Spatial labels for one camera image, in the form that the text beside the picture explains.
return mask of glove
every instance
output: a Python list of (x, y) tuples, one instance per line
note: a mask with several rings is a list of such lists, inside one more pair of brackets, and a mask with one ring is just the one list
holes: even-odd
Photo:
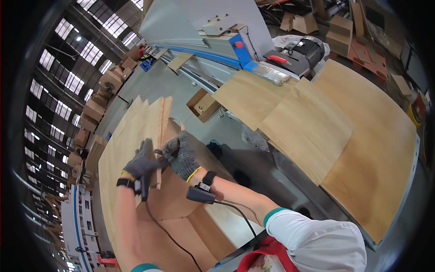
[(165, 162), (150, 159), (150, 147), (150, 138), (142, 141), (141, 147), (136, 149), (133, 159), (127, 163), (121, 173), (130, 174), (135, 180), (142, 180), (149, 179), (152, 171), (163, 168)]
[(180, 131), (178, 137), (166, 143), (161, 154), (168, 161), (174, 173), (189, 182), (200, 165), (196, 161), (195, 150), (187, 141), (187, 135), (186, 131)]

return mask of red handle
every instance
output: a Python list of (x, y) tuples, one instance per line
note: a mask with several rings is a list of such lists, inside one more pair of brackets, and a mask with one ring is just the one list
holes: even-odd
[(268, 60), (274, 60), (274, 61), (281, 62), (281, 63), (286, 63), (287, 62), (286, 59), (283, 59), (282, 57), (278, 57), (278, 56), (275, 56), (275, 55), (274, 56), (269, 56)]

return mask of white sleeve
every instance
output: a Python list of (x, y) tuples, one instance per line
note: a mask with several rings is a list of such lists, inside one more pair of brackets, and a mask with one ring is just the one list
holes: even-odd
[(266, 216), (265, 228), (287, 248), (299, 271), (365, 270), (364, 240), (354, 223), (312, 220), (291, 210), (276, 210)]

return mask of machine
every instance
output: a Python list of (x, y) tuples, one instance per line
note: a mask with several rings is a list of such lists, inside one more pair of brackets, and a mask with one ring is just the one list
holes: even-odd
[(325, 54), (323, 42), (316, 37), (304, 36), (297, 44), (288, 44), (282, 52), (270, 50), (264, 57), (299, 77), (311, 79), (311, 71)]

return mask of black cable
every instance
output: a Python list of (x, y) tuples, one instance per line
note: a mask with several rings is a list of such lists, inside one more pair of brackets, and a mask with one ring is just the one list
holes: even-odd
[(195, 262), (195, 264), (196, 264), (196, 267), (198, 267), (198, 270), (199, 271), (201, 271), (202, 272), (202, 270), (201, 270), (201, 268), (199, 267), (199, 265), (198, 265), (198, 263), (196, 262), (196, 260), (195, 260), (195, 257), (189, 252), (189, 251), (187, 251), (186, 249), (184, 249), (181, 245), (179, 245), (175, 240), (174, 240), (174, 238), (172, 238), (172, 236), (166, 231), (166, 229), (164, 229), (160, 224), (159, 224), (159, 222), (157, 222), (157, 220), (153, 217), (153, 215), (151, 214), (151, 212), (150, 212), (150, 208), (148, 208), (148, 202), (145, 202), (145, 206), (147, 207), (147, 211), (148, 211), (148, 215), (151, 217), (151, 219), (154, 221), (154, 223), (156, 223), (161, 229), (163, 229), (163, 231), (169, 236), (169, 238), (176, 244), (176, 245), (178, 245), (178, 247), (179, 248), (181, 248), (182, 250), (184, 250), (187, 254), (189, 254), (190, 255), (190, 257), (192, 257), (192, 260)]
[(251, 229), (252, 233), (254, 234), (254, 239), (257, 241), (257, 246), (254, 247), (254, 250), (260, 248), (260, 240), (258, 239), (258, 236), (255, 234), (254, 229), (252, 228), (251, 224), (249, 223), (248, 219), (247, 219), (246, 216), (243, 214), (243, 212), (242, 212), (239, 208), (237, 208), (236, 206), (231, 205), (231, 204), (228, 204), (228, 203), (225, 203), (225, 202), (215, 201), (215, 203), (218, 203), (218, 204), (222, 204), (222, 205), (225, 205), (225, 206), (230, 206), (230, 207), (232, 207), (232, 208), (235, 208), (235, 209), (236, 209), (236, 210), (237, 210), (237, 211), (238, 211), (238, 212), (243, 216), (243, 218), (245, 219), (245, 221), (246, 221), (246, 223), (248, 224), (249, 228)]
[(239, 29), (239, 31), (240, 31), (242, 28), (244, 28), (244, 27), (246, 27), (246, 35), (248, 36), (249, 42), (251, 43), (251, 47), (252, 47), (252, 49), (253, 49), (254, 52), (255, 52), (255, 57), (257, 58), (257, 61), (260, 62), (260, 59), (258, 58), (257, 51), (255, 50), (254, 45), (252, 44), (251, 37), (249, 37), (249, 27), (248, 27), (248, 25), (244, 25), (244, 26), (242, 26), (242, 27)]

